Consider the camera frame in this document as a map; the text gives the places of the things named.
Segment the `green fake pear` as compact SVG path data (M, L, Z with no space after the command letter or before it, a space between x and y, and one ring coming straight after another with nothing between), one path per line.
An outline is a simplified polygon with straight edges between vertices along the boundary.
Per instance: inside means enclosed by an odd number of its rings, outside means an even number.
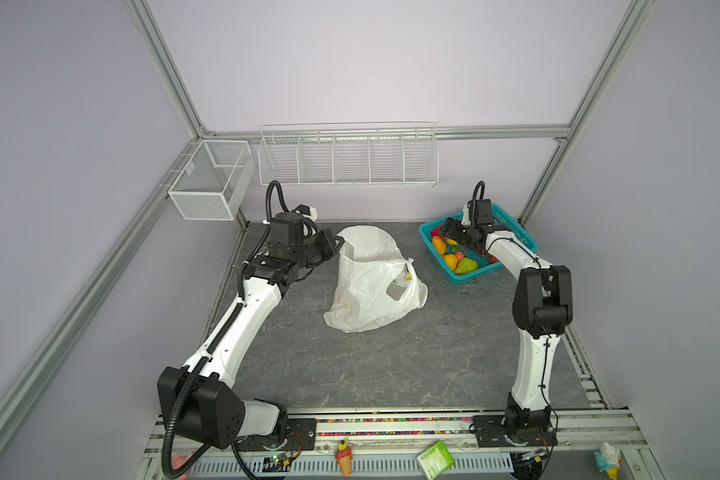
M476 271L479 268L478 263L469 257L462 258L453 270L453 273L458 276L463 276Z

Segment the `white plastic bag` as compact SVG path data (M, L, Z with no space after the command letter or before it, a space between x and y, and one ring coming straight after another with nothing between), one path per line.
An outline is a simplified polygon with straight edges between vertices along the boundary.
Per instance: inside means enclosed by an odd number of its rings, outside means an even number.
M414 260L402 255L385 230L357 225L343 229L339 251L338 282L326 324L344 333L376 330L421 309L428 287L415 270ZM409 282L397 280L406 272Z

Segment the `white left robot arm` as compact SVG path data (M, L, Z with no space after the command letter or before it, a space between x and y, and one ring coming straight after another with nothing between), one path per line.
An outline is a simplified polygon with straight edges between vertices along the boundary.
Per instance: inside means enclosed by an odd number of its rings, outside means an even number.
M242 285L210 336L180 368L168 367L157 382L166 431L224 449L259 436L281 442L286 407L242 400L233 387L242 361L266 318L287 290L337 255L344 241L316 225L317 211L300 205L270 220L262 246L241 272Z

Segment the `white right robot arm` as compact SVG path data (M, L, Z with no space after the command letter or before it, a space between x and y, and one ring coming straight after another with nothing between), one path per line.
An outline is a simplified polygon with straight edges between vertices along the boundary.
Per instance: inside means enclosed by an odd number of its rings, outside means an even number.
M511 445L538 437L552 445L549 387L556 348L573 319L571 271L527 248L496 219L488 199L469 200L462 219L447 219L442 232L479 255L495 257L516 280L512 317L520 333L518 370L503 419L487 428Z

